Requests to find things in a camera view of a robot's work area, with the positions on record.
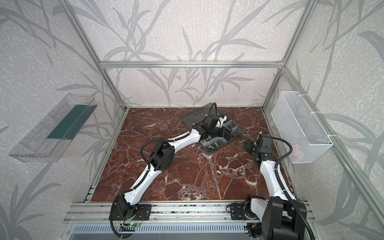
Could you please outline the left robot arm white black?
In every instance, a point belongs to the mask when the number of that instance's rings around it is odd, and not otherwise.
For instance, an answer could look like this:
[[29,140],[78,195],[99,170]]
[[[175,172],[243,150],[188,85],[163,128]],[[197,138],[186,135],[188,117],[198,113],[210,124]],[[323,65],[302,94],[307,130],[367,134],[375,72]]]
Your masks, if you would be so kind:
[[175,154],[209,136],[217,137],[224,134],[224,123],[227,120],[228,117],[224,114],[206,114],[203,120],[193,124],[192,128],[184,134],[171,139],[150,140],[143,144],[140,155],[146,162],[147,168],[127,191],[115,196],[110,214],[117,209],[123,219],[131,218],[147,188],[158,175],[171,167]]

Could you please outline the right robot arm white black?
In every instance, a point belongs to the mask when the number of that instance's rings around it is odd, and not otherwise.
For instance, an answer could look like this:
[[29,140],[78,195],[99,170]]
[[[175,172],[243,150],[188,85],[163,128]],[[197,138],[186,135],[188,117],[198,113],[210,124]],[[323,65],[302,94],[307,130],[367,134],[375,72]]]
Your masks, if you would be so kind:
[[[274,140],[288,146],[288,152],[277,157],[273,154]],[[257,163],[267,185],[269,199],[249,195],[244,202],[244,214],[254,223],[244,226],[250,238],[263,240],[303,240],[306,230],[307,210],[290,191],[281,172],[281,162],[293,152],[286,140],[272,137],[268,132],[260,132],[256,141],[243,143],[243,150]]]

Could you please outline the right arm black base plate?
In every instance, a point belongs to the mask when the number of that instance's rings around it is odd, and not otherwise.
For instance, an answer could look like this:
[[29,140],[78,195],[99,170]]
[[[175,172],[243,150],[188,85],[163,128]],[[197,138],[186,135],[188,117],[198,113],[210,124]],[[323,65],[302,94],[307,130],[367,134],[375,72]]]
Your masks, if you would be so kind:
[[245,204],[244,203],[232,203],[228,205],[226,210],[231,215],[231,220],[233,221],[240,221],[240,220],[248,220],[245,214]]

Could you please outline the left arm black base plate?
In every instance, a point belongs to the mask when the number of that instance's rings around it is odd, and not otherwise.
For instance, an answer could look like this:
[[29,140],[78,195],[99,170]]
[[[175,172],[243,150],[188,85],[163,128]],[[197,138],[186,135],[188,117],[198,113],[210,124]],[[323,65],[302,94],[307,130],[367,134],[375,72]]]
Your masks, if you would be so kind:
[[138,204],[131,218],[124,218],[117,206],[113,206],[112,213],[109,215],[109,220],[112,221],[148,221],[152,210],[151,204]]

